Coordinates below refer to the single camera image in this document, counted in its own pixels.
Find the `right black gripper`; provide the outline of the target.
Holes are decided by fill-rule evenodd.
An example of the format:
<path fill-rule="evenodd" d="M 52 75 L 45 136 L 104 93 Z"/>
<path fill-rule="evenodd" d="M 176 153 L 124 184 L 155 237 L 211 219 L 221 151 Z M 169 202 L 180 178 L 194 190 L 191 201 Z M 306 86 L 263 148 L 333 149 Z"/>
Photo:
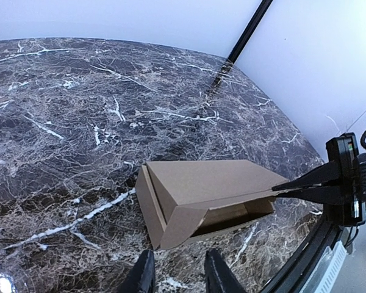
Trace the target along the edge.
<path fill-rule="evenodd" d="M 326 151 L 330 162 L 293 181 L 273 186 L 271 190 L 278 191 L 278 198 L 325 204 L 326 218 L 340 226 L 363 225 L 365 203 L 354 194 L 353 160 L 359 154 L 355 134 L 348 132 L 327 141 Z M 326 182 L 332 186 L 311 187 Z"/>

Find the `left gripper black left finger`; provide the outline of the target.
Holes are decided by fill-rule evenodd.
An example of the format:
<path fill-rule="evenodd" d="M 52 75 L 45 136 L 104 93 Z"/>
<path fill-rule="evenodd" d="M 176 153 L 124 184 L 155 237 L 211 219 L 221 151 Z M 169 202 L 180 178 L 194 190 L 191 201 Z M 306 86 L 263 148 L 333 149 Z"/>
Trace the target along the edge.
<path fill-rule="evenodd" d="M 117 292 L 153 293 L 156 290 L 154 253 L 144 250 L 130 270 Z"/>

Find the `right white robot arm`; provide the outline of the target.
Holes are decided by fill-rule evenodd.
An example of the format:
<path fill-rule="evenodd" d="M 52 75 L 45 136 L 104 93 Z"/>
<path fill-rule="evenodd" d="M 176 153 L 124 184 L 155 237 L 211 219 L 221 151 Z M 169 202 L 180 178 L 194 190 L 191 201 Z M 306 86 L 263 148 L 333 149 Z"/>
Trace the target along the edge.
<path fill-rule="evenodd" d="M 366 130 L 360 145 L 366 150 Z M 278 197 L 323 205 L 326 219 L 339 226 L 360 226 L 366 214 L 366 152 L 360 153 L 354 133 L 326 142 L 328 162 L 305 175 L 271 188 Z"/>

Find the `brown cardboard box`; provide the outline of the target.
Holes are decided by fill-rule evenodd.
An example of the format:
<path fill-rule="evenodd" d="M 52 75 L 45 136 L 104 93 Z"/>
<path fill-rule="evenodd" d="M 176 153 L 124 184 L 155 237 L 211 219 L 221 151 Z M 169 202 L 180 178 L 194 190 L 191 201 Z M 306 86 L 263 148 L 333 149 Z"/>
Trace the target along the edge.
<path fill-rule="evenodd" d="M 283 176 L 248 160 L 149 161 L 135 190 L 153 249 L 244 228 L 274 213 Z"/>

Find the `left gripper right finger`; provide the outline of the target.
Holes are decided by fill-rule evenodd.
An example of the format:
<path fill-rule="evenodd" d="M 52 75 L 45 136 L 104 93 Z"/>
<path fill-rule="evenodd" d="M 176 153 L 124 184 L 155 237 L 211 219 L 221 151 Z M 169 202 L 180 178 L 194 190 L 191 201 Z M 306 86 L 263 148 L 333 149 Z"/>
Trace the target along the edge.
<path fill-rule="evenodd" d="M 246 293 L 218 250 L 206 251 L 204 262 L 206 292 Z"/>

